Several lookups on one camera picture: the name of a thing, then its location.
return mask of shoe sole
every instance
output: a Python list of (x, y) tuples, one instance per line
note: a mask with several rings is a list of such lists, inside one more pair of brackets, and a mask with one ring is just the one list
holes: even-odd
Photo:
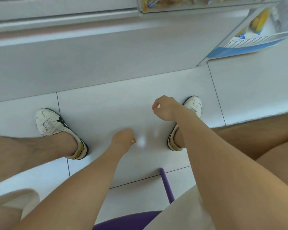
[[(54, 112), (54, 113), (56, 113), (58, 116), (61, 116), (61, 115), (59, 115), (57, 112), (55, 112), (55, 111), (53, 111), (52, 109), (50, 109), (50, 108), (44, 108), (44, 109), (47, 109), (47, 110), (50, 110), (50, 111), (52, 111), (52, 112)], [(83, 158), (85, 158), (86, 156), (87, 156), (87, 154), (88, 154), (88, 151), (89, 151), (89, 147), (88, 147), (88, 145), (78, 136), (78, 138), (81, 140), (81, 142), (83, 142), (84, 144), (85, 144), (85, 146), (86, 146), (86, 148), (87, 148), (87, 150), (86, 150), (86, 152), (85, 152), (85, 155), (84, 155), (84, 157), (82, 157), (81, 159), (73, 159), (73, 160), (82, 160)]]
[[(189, 98), (194, 97), (194, 96), (197, 97), (196, 95), (192, 95), (192, 96), (188, 97), (188, 98), (185, 100), (185, 102), (183, 103), (183, 105), (186, 104), (186, 102), (189, 100)], [(172, 130), (171, 133), (169, 134), (169, 138), (170, 138), (172, 132), (174, 131), (175, 127), (176, 127), (176, 125), (174, 126), (173, 130)], [(172, 149), (173, 147), (172, 147), (172, 146), (170, 145), (170, 143), (169, 143), (169, 138), (167, 138), (167, 146), (168, 146), (168, 148), (169, 148), (170, 150), (174, 151), (174, 152), (180, 152), (180, 151), (176, 151), (176, 150), (173, 150), (173, 149)]]

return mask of tile floor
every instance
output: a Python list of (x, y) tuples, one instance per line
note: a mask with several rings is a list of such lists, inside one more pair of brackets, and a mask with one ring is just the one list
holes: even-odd
[(198, 95), (203, 102), (202, 120), (210, 127), (287, 112), (288, 40), (258, 53), (209, 61), (195, 69), (0, 102), (0, 135), (39, 136), (33, 116), (39, 108), (48, 107), (60, 111), (91, 149), (84, 160), (61, 158), (1, 182), (0, 195), (33, 188), (45, 198), (69, 174), (97, 158), (114, 132), (132, 127), (138, 143), (119, 163), (97, 222), (163, 210), (169, 203), (160, 167), (167, 172), (175, 197), (195, 180), (186, 151), (174, 153), (167, 148), (174, 123), (159, 120), (150, 109), (161, 95), (179, 102)]

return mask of blue strip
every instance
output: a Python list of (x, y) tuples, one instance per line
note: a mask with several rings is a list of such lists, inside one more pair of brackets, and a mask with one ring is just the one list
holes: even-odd
[(245, 53), (250, 53), (254, 52), (269, 46), (273, 46), (279, 42), (281, 42), (283, 39), (279, 39), (273, 42), (267, 42), (255, 46), (249, 46), (249, 47), (239, 47), (239, 48), (234, 48), (234, 47), (217, 47), (215, 50), (213, 50), (211, 53), (208, 54), (207, 58), (212, 59), (212, 58), (219, 58), (219, 57), (226, 57), (226, 56), (233, 56), (233, 55), (239, 55), (239, 54), (245, 54)]

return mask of forearm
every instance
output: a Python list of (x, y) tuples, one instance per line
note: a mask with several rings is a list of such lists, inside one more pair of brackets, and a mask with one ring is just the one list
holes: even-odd
[(13, 230), (92, 230), (123, 153), (110, 147), (55, 189)]
[(181, 106), (175, 120), (217, 229), (251, 229), (262, 223), (267, 229), (288, 227), (288, 187), (282, 181), (221, 139), (193, 111)]

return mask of person's left hand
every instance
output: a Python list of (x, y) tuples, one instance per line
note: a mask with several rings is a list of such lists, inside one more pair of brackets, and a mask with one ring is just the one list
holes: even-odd
[(111, 145), (113, 145), (117, 150), (121, 153), (125, 154), (129, 151), (131, 145), (133, 144), (132, 140), (134, 138), (134, 132), (132, 129), (125, 129), (117, 132), (111, 141)]

